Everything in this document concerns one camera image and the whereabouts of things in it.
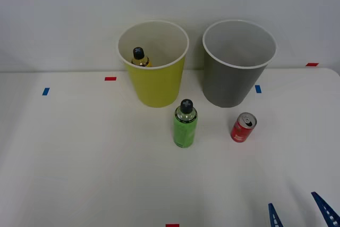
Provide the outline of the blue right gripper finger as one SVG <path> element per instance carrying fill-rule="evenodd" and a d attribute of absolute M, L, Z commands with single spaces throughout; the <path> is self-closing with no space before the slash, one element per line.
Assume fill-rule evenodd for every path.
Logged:
<path fill-rule="evenodd" d="M 311 193 L 328 227 L 339 227 L 339 215 L 315 191 Z"/>
<path fill-rule="evenodd" d="M 272 203 L 268 204 L 269 220 L 271 227 L 283 227 L 283 224 Z"/>

